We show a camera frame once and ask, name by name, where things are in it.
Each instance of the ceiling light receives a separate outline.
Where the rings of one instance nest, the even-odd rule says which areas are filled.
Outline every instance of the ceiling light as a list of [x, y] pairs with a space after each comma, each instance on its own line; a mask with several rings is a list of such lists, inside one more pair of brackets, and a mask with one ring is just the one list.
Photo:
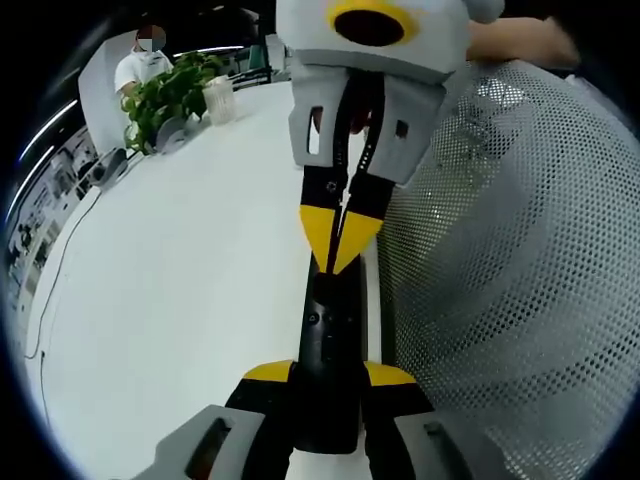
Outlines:
[[174, 53], [174, 57], [181, 57], [182, 55], [186, 55], [187, 53], [198, 52], [198, 53], [207, 53], [207, 52], [221, 52], [224, 50], [242, 50], [244, 46], [242, 45], [231, 45], [229, 47], [211, 47], [211, 48], [201, 48], [200, 50], [191, 50], [190, 52], [181, 52]]
[[60, 110], [58, 113], [56, 113], [53, 117], [51, 117], [49, 119], [49, 121], [47, 123], [44, 124], [44, 126], [38, 130], [38, 133], [36, 133], [34, 135], [34, 137], [31, 139], [31, 141], [27, 144], [26, 148], [22, 151], [22, 153], [20, 154], [20, 157], [18, 158], [18, 161], [21, 162], [22, 159], [24, 158], [24, 156], [27, 154], [27, 152], [29, 151], [29, 149], [31, 147], [33, 147], [33, 144], [36, 143], [38, 141], [38, 139], [44, 134], [44, 132], [46, 132], [47, 130], [49, 130], [49, 128], [51, 128], [51, 125], [53, 125], [54, 123], [56, 123], [58, 121], [58, 119], [60, 119], [60, 117], [62, 117], [65, 113], [67, 113], [69, 110], [71, 110], [74, 105], [78, 103], [78, 100], [74, 100], [73, 102], [69, 103], [67, 106], [65, 106], [62, 110]]
[[25, 187], [31, 180], [31, 177], [35, 175], [35, 173], [40, 168], [40, 165], [42, 165], [42, 162], [44, 162], [47, 159], [47, 157], [51, 154], [51, 152], [53, 152], [53, 145], [51, 145], [47, 149], [47, 151], [44, 152], [44, 155], [40, 157], [40, 160], [38, 160], [38, 163], [36, 163], [36, 165], [31, 169], [31, 171], [29, 172], [29, 175], [27, 175], [27, 178], [24, 179], [24, 182], [22, 182], [22, 185], [20, 185], [20, 188], [18, 188], [18, 191], [16, 192], [15, 197], [13, 197], [13, 200], [11, 201], [11, 205], [9, 205], [9, 210], [7, 210], [7, 216], [4, 218], [5, 223], [7, 223], [7, 220], [9, 220], [9, 215], [11, 215], [11, 211], [13, 210], [13, 207], [16, 206], [16, 203], [18, 202], [20, 195], [22, 195], [22, 191], [25, 189]]

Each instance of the white shirt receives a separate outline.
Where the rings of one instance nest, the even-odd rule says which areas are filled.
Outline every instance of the white shirt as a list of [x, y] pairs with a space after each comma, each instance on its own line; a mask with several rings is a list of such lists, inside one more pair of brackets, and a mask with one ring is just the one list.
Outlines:
[[119, 92], [129, 82], [147, 83], [153, 77], [173, 68], [160, 50], [157, 52], [134, 52], [120, 60], [116, 67], [115, 87]]

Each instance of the person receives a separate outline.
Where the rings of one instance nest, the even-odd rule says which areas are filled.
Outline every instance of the person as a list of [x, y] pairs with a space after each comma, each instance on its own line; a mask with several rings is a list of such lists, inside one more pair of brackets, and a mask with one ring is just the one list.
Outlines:
[[588, 4], [555, 2], [544, 19], [500, 18], [471, 22], [468, 60], [520, 59], [548, 70], [565, 70], [567, 81], [603, 105], [636, 136], [638, 88], [631, 45], [635, 14], [622, 0]]
[[18, 225], [18, 232], [20, 232], [20, 243], [25, 252], [29, 252], [31, 246], [31, 227], [28, 225]]
[[74, 152], [73, 152], [73, 171], [74, 173], [78, 176], [78, 178], [82, 178], [81, 174], [80, 174], [80, 170], [82, 169], [82, 167], [84, 167], [87, 164], [90, 164], [89, 166], [91, 167], [91, 165], [93, 165], [96, 162], [96, 158], [95, 156], [91, 153], [91, 150], [89, 150], [88, 147], [79, 147], [77, 148]]
[[130, 97], [136, 85], [147, 83], [161, 73], [171, 71], [173, 65], [160, 50], [162, 46], [164, 46], [162, 29], [151, 25], [138, 30], [131, 53], [120, 60], [116, 67], [117, 93]]
[[5, 263], [7, 267], [11, 267], [16, 260], [20, 258], [20, 250], [16, 247], [16, 244], [13, 243], [11, 247], [7, 248], [5, 252]]

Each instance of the face mask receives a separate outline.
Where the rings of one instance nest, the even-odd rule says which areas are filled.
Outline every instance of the face mask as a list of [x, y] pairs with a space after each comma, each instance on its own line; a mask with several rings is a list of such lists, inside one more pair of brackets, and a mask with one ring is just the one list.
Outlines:
[[153, 56], [153, 52], [133, 52], [133, 53], [135, 53], [138, 56], [138, 58], [141, 58], [143, 60], [149, 60]]

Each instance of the black cable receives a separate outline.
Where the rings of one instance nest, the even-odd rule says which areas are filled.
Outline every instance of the black cable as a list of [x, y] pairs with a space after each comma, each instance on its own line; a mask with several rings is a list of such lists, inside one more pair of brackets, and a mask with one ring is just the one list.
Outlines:
[[38, 349], [40, 348], [40, 335], [42, 333], [42, 321], [44, 319], [44, 314], [47, 311], [47, 307], [49, 306], [49, 300], [51, 300], [51, 294], [53, 293], [53, 290], [56, 288], [56, 283], [58, 282], [58, 277], [60, 276], [60, 271], [62, 270], [62, 262], [64, 261], [64, 254], [67, 251], [67, 247], [69, 246], [69, 242], [71, 241], [71, 238], [73, 237], [73, 234], [75, 233], [76, 229], [78, 228], [78, 225], [80, 225], [82, 223], [82, 220], [84, 220], [84, 217], [86, 217], [87, 214], [91, 211], [91, 209], [97, 203], [99, 198], [100, 198], [100, 193], [98, 193], [98, 196], [93, 200], [93, 203], [89, 206], [89, 208], [87, 208], [87, 211], [82, 214], [82, 216], [78, 219], [76, 224], [73, 226], [73, 229], [71, 230], [71, 233], [69, 234], [69, 237], [67, 238], [67, 241], [65, 242], [64, 247], [62, 248], [62, 255], [60, 256], [60, 263], [58, 264], [58, 270], [56, 271], [56, 276], [53, 279], [53, 284], [51, 285], [51, 289], [49, 290], [49, 294], [47, 295], [47, 301], [44, 304], [44, 308], [42, 309], [42, 312], [40, 313], [40, 320], [39, 320], [39, 324], [38, 324], [38, 336], [36, 338], [36, 348], [35, 348], [35, 350], [33, 351], [33, 353], [31, 355], [24, 355], [24, 358], [26, 358], [27, 360], [33, 360], [34, 358], [36, 358], [36, 355], [38, 355]]
[[47, 421], [47, 427], [51, 430], [51, 422], [49, 421], [49, 409], [47, 408], [47, 400], [44, 398], [44, 378], [42, 370], [44, 368], [44, 352], [40, 355], [40, 393], [42, 395], [42, 405], [44, 406], [44, 418]]

